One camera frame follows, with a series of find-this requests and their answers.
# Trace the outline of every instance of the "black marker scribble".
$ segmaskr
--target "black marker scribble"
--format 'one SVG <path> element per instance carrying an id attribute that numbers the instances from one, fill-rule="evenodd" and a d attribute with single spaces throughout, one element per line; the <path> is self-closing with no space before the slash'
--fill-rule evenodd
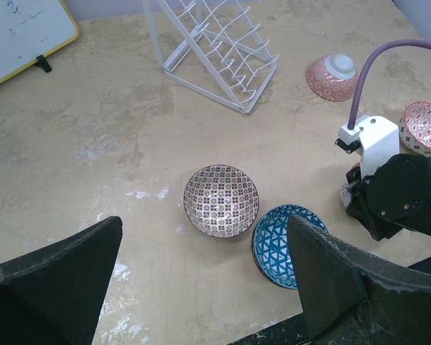
<path id="1" fill-rule="evenodd" d="M 14 5 L 13 0 L 6 0 L 6 5 L 11 9 L 13 14 L 20 14 L 18 6 Z"/>

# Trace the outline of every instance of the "worn table surface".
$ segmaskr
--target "worn table surface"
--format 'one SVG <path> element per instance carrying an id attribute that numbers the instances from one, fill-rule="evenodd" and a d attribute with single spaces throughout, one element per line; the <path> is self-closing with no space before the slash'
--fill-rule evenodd
<path id="1" fill-rule="evenodd" d="M 0 262 L 109 215 L 124 221 L 94 344 L 227 344 L 301 311 L 297 291 L 256 268 L 251 230 L 217 240 L 189 224 L 182 192 L 206 165 L 246 172 L 261 215 L 298 203 L 332 234 L 393 262 L 431 255 L 427 236 L 375 242 L 345 215 L 338 189 L 358 157 L 333 143 L 351 102 L 322 100 L 304 78 L 331 52 L 360 69 L 386 41 L 417 37 L 409 22 L 387 0 L 270 0 L 249 14 L 280 59 L 248 116 L 166 79 L 141 15 L 81 22 L 80 38 L 50 58 L 50 74 L 30 68 L 0 85 Z M 157 21 L 169 52 L 178 34 L 162 14 Z M 415 101 L 431 101 L 431 52 L 384 53 L 361 112 L 396 121 Z"/>

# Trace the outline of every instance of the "dish rack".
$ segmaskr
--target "dish rack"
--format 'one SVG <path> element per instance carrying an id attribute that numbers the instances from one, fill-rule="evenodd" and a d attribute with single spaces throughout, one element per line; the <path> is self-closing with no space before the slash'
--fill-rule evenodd
<path id="1" fill-rule="evenodd" d="M 263 41 L 257 33 L 260 24 L 253 25 L 249 20 L 250 7 L 244 9 L 238 0 L 221 0 L 213 7 L 206 0 L 192 0 L 188 4 L 179 0 L 182 9 L 174 10 L 167 0 L 155 1 L 183 37 L 164 59 L 149 0 L 142 0 L 153 48 L 164 74 L 214 101 L 249 113 L 272 78 L 279 57 L 269 53 L 270 40 Z M 225 4 L 232 5 L 234 14 L 228 16 L 223 12 Z M 176 70 L 185 64 L 183 60 L 189 52 L 195 53 L 199 65 L 218 84 L 217 91 L 209 90 L 209 85 L 203 88 L 177 76 Z M 187 70 L 189 66 L 191 69 L 198 64 L 187 65 Z"/>

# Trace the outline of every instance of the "whiteboard yellow edge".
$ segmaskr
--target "whiteboard yellow edge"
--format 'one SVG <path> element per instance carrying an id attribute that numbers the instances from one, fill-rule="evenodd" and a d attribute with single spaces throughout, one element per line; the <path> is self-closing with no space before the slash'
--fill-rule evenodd
<path id="1" fill-rule="evenodd" d="M 70 18 L 70 21 L 72 22 L 73 26 L 75 27 L 75 34 L 73 35 L 73 37 L 69 38 L 68 40 L 66 40 L 65 42 L 61 43 L 60 45 L 52 48 L 49 52 L 46 52 L 43 54 L 43 56 L 47 57 L 48 55 L 53 54 L 55 51 L 59 50 L 60 48 L 68 45 L 69 43 L 73 42 L 74 40 L 77 39 L 78 35 L 80 34 L 80 31 L 78 30 L 78 25 L 75 22 L 75 20 L 72 17 L 72 14 L 70 14 L 67 6 L 64 3 L 64 0 L 59 0 L 60 4 L 62 5 L 62 7 L 65 10 L 65 13 L 67 13 L 67 15 Z M 7 81 L 8 79 L 10 79 L 11 77 L 14 77 L 16 74 L 22 72 L 23 70 L 25 70 L 26 68 L 29 68 L 30 66 L 33 66 L 37 63 L 37 59 L 35 58 L 33 61 L 27 63 L 26 65 L 18 68 L 17 70 L 11 72 L 8 75 L 5 75 L 3 78 L 0 79 L 0 84 L 3 83 L 4 81 Z"/>

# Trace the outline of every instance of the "blue bowl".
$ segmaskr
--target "blue bowl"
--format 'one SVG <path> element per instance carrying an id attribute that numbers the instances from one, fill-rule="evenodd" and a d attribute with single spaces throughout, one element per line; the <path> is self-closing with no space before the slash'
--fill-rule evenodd
<path id="1" fill-rule="evenodd" d="M 287 219 L 292 214 L 329 232 L 323 221 L 309 209 L 298 205 L 280 205 L 260 218 L 252 234 L 252 254 L 260 272 L 274 284 L 287 289 L 297 289 L 287 246 Z"/>

